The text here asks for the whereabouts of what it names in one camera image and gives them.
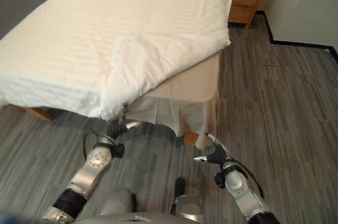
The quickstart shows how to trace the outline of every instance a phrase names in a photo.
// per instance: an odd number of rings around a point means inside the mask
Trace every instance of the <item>bed leg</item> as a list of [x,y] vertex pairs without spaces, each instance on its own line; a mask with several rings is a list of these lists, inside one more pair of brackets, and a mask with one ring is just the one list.
[[198,136],[199,135],[197,133],[185,132],[184,133],[184,144],[185,145],[195,145]]
[[48,114],[46,111],[42,110],[41,108],[23,108],[27,113],[37,117],[38,119],[45,120],[45,121],[53,121],[52,115]]
[[15,111],[26,112],[24,108],[12,104],[8,104],[8,107]]

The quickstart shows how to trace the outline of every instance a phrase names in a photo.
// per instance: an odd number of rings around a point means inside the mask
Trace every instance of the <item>black baseboard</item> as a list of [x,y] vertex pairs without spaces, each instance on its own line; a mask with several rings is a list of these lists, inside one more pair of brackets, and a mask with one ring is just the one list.
[[274,36],[273,36],[272,31],[271,31],[270,24],[269,24],[269,21],[268,21],[268,17],[266,15],[265,11],[256,11],[256,14],[260,14],[260,15],[264,16],[266,28],[267,28],[268,33],[269,33],[270,43],[279,44],[279,45],[291,45],[291,46],[303,46],[303,47],[313,47],[313,48],[319,48],[319,49],[327,49],[331,52],[333,59],[338,64],[338,54],[337,54],[337,51],[335,50],[335,48],[333,46],[321,45],[321,44],[312,44],[312,43],[299,43],[299,42],[288,42],[288,41],[274,40]]

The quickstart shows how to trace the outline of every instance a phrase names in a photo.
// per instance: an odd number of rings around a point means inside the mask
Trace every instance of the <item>metal robot arm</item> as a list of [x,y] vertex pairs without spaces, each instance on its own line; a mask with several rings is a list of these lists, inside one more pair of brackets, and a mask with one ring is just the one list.
[[215,182],[219,187],[227,188],[248,224],[280,224],[263,200],[262,189],[259,187],[261,195],[258,195],[248,186],[244,166],[239,165],[240,162],[230,156],[229,151],[216,137],[211,134],[207,136],[212,140],[215,152],[208,156],[196,157],[194,160],[220,165],[221,172],[215,176]]
[[85,164],[71,179],[54,205],[48,208],[42,218],[45,223],[66,224],[75,221],[94,193],[110,165],[111,159],[123,157],[124,145],[116,145],[114,139],[138,125],[140,125],[139,122],[132,122],[127,125],[116,124],[109,127],[105,136],[99,137],[98,143],[89,153]]

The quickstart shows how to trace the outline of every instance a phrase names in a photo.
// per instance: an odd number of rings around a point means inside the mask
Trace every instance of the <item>white wall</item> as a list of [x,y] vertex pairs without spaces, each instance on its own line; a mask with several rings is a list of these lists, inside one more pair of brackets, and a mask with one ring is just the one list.
[[338,50],[338,0],[273,0],[267,15],[275,40]]

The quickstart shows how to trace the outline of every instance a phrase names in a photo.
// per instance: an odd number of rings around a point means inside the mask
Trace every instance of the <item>floor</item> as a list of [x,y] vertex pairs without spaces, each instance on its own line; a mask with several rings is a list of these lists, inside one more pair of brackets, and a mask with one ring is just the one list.
[[[270,44],[261,15],[249,30],[231,27],[230,34],[221,59],[219,138],[256,175],[282,223],[336,223],[338,65],[325,50]],[[0,109],[0,210],[40,216],[83,163],[83,132],[107,126],[52,112],[48,123]],[[169,128],[147,124],[121,141],[125,158],[112,161],[83,216],[97,214],[120,187],[137,194],[139,211],[168,213],[182,176],[207,223],[245,223],[213,182],[218,167],[193,163],[202,153]]]

